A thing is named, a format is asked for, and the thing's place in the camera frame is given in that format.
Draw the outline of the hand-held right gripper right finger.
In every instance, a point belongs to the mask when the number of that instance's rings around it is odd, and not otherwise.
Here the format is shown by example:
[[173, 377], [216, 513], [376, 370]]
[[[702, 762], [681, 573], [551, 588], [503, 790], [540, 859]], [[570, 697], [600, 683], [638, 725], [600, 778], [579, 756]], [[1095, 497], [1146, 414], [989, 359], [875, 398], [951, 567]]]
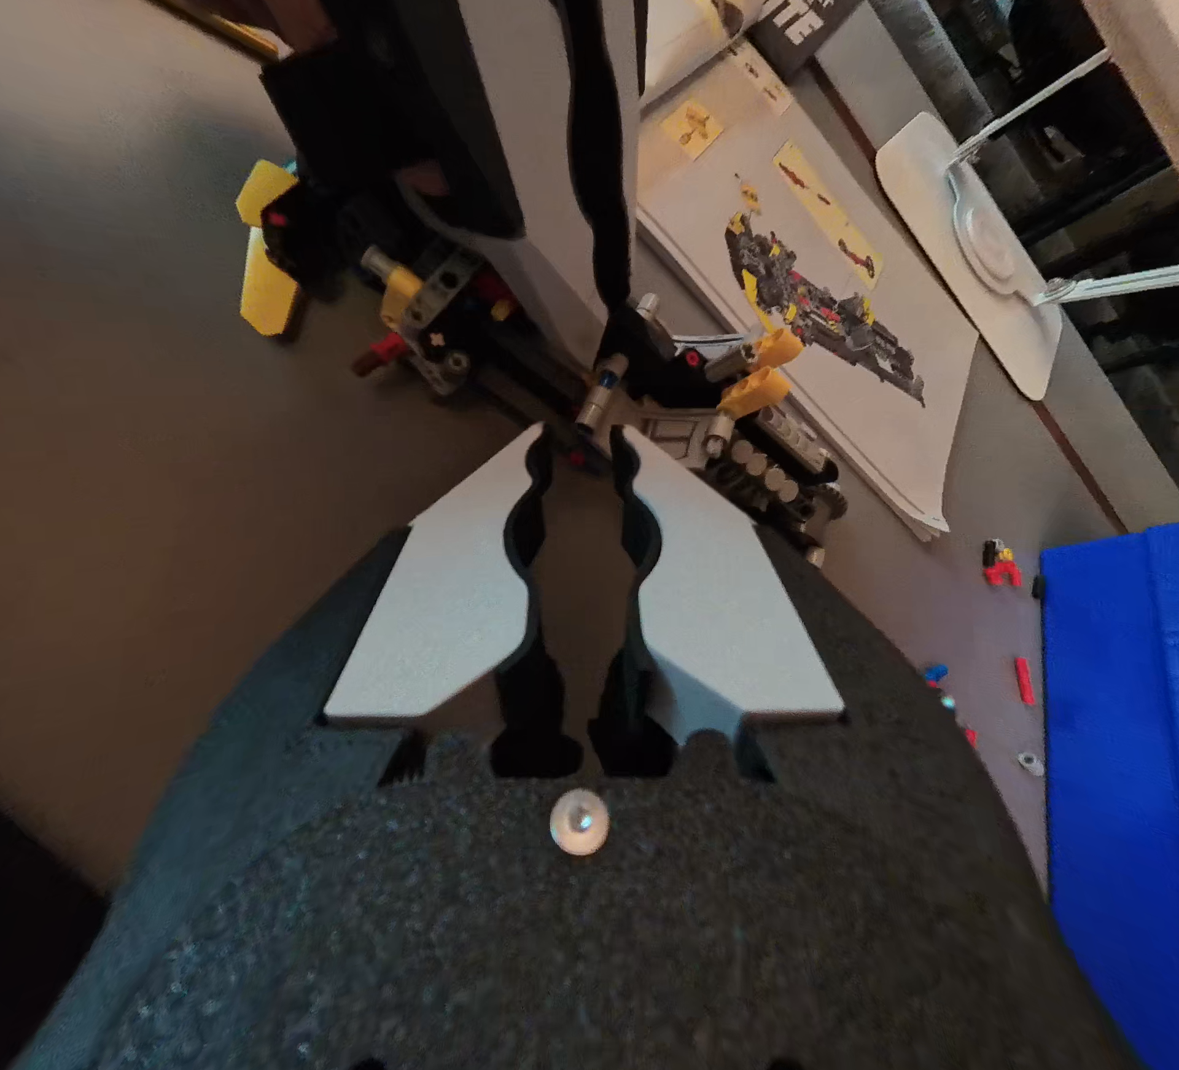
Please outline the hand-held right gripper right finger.
[[755, 523], [638, 429], [611, 429], [622, 549], [633, 565], [622, 643], [589, 737], [604, 773], [665, 777], [712, 731], [832, 722], [845, 701]]

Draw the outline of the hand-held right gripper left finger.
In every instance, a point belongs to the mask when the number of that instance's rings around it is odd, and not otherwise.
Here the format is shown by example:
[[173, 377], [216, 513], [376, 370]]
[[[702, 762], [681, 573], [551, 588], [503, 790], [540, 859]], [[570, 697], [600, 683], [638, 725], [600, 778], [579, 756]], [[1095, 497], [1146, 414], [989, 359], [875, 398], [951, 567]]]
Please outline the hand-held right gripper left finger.
[[552, 429], [537, 423], [412, 521], [323, 706], [328, 724], [421, 740], [468, 727], [489, 737], [499, 777], [579, 770], [535, 577], [552, 478]]

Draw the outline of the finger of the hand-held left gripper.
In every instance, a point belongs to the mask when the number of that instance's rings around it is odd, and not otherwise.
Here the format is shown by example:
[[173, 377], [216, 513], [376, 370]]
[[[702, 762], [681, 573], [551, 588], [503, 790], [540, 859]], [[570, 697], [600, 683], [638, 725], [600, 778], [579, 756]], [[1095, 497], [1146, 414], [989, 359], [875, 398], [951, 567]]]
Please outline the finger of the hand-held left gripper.
[[606, 308], [631, 295], [637, 126], [648, 0], [561, 0], [569, 68], [568, 164]]
[[521, 208], [516, 238], [468, 234], [541, 332], [568, 355], [594, 355], [606, 309], [593, 234], [568, 163], [567, 28], [551, 0], [456, 0]]

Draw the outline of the lego car chassis model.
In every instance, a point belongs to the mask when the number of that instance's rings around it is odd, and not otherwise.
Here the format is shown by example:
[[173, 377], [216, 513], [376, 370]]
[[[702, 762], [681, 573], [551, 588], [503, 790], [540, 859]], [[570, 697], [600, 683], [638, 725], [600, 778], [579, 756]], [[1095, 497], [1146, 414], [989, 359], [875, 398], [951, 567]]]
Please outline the lego car chassis model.
[[[341, 196], [296, 170], [259, 160], [234, 201], [249, 231], [239, 311], [254, 332], [287, 340], [312, 296], [333, 298], [347, 277], [359, 280], [380, 295], [382, 334], [355, 359], [355, 374], [402, 365], [439, 399], [479, 390], [509, 403], [524, 393], [556, 417], [569, 461], [590, 471], [605, 468], [614, 420], [632, 406], [729, 414], [729, 450], [704, 473], [689, 472], [822, 566], [824, 531], [846, 514], [846, 498], [838, 465], [769, 378], [782, 364], [780, 337], [674, 338], [658, 296], [647, 295], [631, 301], [643, 329], [610, 334], [607, 353], [578, 367], [478, 251], [431, 235], [412, 215], [393, 217], [389, 191]], [[575, 419], [593, 367], [615, 353], [627, 355], [628, 370], [598, 433], [584, 438]]]

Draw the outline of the blue lego pin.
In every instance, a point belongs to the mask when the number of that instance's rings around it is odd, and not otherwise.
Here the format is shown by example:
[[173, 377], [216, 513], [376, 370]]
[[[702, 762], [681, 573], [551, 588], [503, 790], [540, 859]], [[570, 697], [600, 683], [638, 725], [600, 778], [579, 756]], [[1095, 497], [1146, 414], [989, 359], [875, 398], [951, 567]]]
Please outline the blue lego pin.
[[591, 439], [610, 412], [615, 392], [628, 370], [625, 354], [611, 354], [595, 362], [583, 404], [574, 422], [582, 436]]

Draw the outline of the open lego instruction booklet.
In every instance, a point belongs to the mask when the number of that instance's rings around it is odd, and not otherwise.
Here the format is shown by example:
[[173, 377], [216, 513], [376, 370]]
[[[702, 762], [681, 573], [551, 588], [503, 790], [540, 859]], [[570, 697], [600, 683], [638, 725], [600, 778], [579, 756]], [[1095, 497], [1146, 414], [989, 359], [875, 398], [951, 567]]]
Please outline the open lego instruction booklet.
[[651, 0], [642, 233], [724, 329], [803, 344], [793, 399], [930, 540], [978, 334], [752, 43], [765, 1]]

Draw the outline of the pile of red blue pins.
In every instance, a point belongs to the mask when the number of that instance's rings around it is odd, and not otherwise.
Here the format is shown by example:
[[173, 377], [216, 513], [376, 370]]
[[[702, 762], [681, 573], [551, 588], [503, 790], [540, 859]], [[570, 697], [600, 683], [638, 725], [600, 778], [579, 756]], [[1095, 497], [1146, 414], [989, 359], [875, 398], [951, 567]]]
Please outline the pile of red blue pins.
[[[1000, 539], [988, 537], [983, 541], [981, 549], [981, 573], [983, 579], [992, 589], [1021, 590], [1024, 588], [1024, 574], [1014, 551]], [[945, 664], [928, 666], [922, 672], [923, 684], [934, 692], [939, 704], [951, 713], [955, 722], [967, 743], [973, 751], [979, 750], [979, 735], [966, 724], [959, 713], [957, 701], [946, 687], [949, 667]], [[1016, 655], [1012, 661], [1012, 672], [1015, 679], [1015, 687], [1019, 701], [1024, 708], [1040, 708], [1040, 688], [1037, 678], [1032, 672], [1032, 663], [1029, 657]], [[1047, 777], [1047, 764], [1045, 758], [1035, 752], [1018, 752], [1014, 757], [1015, 764], [1031, 778], [1045, 780]]]

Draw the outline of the white monitor stand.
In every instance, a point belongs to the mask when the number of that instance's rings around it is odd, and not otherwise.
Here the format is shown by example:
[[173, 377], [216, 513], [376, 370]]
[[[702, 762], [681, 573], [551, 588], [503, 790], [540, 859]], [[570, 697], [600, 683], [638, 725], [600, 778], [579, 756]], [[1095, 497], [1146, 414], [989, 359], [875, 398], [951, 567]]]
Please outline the white monitor stand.
[[876, 153], [892, 207], [1025, 399], [1045, 398], [1062, 330], [1062, 304], [1177, 287], [1178, 268], [1119, 276], [1045, 279], [975, 168], [981, 149], [1037, 106], [1111, 64], [1147, 74], [1177, 108], [1177, 0], [1106, 0], [1113, 48], [1101, 48], [1021, 105], [954, 144], [922, 111]]

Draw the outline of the blue plastic bin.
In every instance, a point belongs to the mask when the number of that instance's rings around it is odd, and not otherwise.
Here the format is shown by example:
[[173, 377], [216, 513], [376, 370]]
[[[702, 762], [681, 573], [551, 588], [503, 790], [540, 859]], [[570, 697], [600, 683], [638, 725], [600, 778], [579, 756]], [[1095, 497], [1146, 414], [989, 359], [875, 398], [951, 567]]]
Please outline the blue plastic bin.
[[1178, 528], [1041, 557], [1053, 915], [1148, 1068], [1178, 1066]]

